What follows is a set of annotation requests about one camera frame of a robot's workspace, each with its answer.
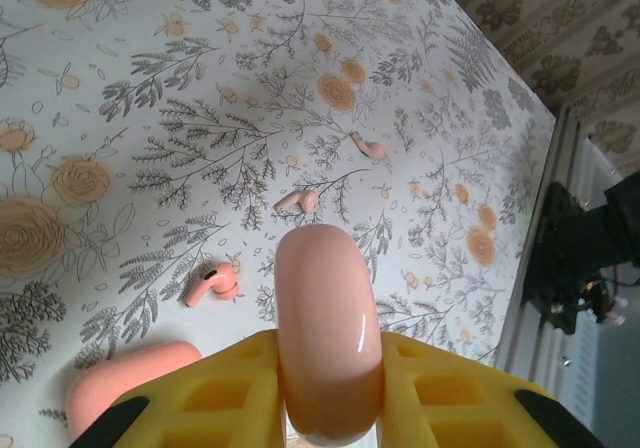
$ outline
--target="patterned paper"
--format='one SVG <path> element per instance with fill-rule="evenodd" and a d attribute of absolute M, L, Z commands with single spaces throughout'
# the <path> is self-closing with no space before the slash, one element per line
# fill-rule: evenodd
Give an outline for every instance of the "patterned paper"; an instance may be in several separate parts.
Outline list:
<path fill-rule="evenodd" d="M 452 0 L 2 0 L 0 442 L 67 446 L 102 360 L 274 327 L 306 223 L 353 236 L 383 329 L 491 363 L 553 123 Z M 216 261 L 241 294 L 188 309 Z"/>

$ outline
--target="black object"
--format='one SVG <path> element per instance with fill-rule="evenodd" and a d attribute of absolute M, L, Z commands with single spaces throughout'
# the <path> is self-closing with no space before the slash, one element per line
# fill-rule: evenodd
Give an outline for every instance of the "black object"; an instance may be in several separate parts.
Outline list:
<path fill-rule="evenodd" d="M 640 173 L 605 191 L 608 204 L 585 212 L 560 184 L 547 190 L 524 282 L 531 301 L 554 328 L 575 333 L 580 300 L 599 322 L 611 297 L 599 270 L 631 261 L 640 266 Z M 595 281 L 591 290 L 586 286 Z"/>
<path fill-rule="evenodd" d="M 518 390 L 514 396 L 558 448 L 606 448 L 556 400 L 530 390 Z"/>
<path fill-rule="evenodd" d="M 112 448 L 149 404 L 136 396 L 105 411 L 69 448 Z"/>

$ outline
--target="damask wallpaper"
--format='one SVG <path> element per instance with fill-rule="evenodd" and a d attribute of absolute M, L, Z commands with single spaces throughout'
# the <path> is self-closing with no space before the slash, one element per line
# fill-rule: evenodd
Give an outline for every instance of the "damask wallpaper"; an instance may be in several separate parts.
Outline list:
<path fill-rule="evenodd" d="M 305 223 L 351 234 L 383 329 L 491 363 L 553 126 L 454 0 L 2 0 L 0 446 L 68 446 L 105 359 L 274 327 Z M 240 294 L 187 308 L 220 261 Z"/>
<path fill-rule="evenodd" d="M 547 106 L 640 169 L 640 0 L 456 0 Z"/>

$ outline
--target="pink earbud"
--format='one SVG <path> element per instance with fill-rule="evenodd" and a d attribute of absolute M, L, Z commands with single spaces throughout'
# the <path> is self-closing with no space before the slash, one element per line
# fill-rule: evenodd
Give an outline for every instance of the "pink earbud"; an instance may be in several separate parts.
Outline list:
<path fill-rule="evenodd" d="M 193 308 L 202 298 L 205 291 L 213 290 L 221 300 L 232 300 L 238 294 L 239 287 L 236 281 L 236 274 L 233 272 L 231 263 L 220 263 L 207 272 L 187 295 L 184 302 L 188 307 Z"/>
<path fill-rule="evenodd" d="M 351 139 L 354 141 L 358 149 L 373 160 L 382 160 L 384 158 L 384 148 L 380 143 L 375 141 L 366 142 L 362 139 L 362 135 L 357 131 L 351 132 Z"/>
<path fill-rule="evenodd" d="M 318 204 L 318 193 L 313 190 L 299 190 L 289 193 L 276 203 L 276 210 L 286 211 L 298 203 L 305 213 L 313 213 Z"/>

